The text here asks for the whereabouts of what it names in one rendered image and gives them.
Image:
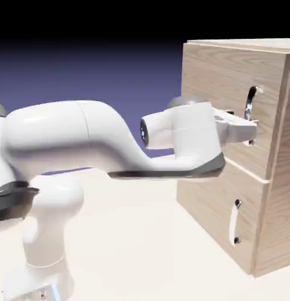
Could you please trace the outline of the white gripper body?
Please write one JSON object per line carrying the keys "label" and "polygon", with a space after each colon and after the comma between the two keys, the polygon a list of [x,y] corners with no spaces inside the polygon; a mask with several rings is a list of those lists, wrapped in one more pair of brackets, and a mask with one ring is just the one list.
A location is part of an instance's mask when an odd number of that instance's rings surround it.
{"label": "white gripper body", "polygon": [[225,115],[226,143],[254,141],[257,133],[257,121],[250,121],[232,114]]}

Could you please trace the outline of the light wood cabinet door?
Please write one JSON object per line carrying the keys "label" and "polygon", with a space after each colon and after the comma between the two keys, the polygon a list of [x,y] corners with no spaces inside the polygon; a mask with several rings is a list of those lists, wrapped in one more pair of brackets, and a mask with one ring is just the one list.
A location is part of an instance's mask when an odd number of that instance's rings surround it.
{"label": "light wood cabinet door", "polygon": [[262,179],[272,176],[289,87],[290,51],[184,45],[182,94],[201,95],[214,107],[242,117],[248,94],[257,89],[252,99],[252,116],[258,120],[254,144],[233,144],[224,152]]}
{"label": "light wood cabinet door", "polygon": [[[217,178],[203,182],[180,180],[177,201],[250,275],[255,266],[262,201],[268,186],[269,180],[227,159],[224,171]],[[228,233],[235,199],[242,201],[236,224],[240,243],[232,246]]]}

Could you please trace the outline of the light wood cabinet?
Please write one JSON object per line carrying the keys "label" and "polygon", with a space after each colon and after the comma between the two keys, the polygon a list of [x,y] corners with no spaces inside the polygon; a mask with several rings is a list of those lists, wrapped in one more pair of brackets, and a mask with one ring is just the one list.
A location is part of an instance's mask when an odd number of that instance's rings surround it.
{"label": "light wood cabinet", "polygon": [[[290,39],[190,40],[185,44],[224,46],[263,51],[290,51]],[[252,276],[260,277],[290,265],[290,87],[281,115],[276,157],[261,208]]]}

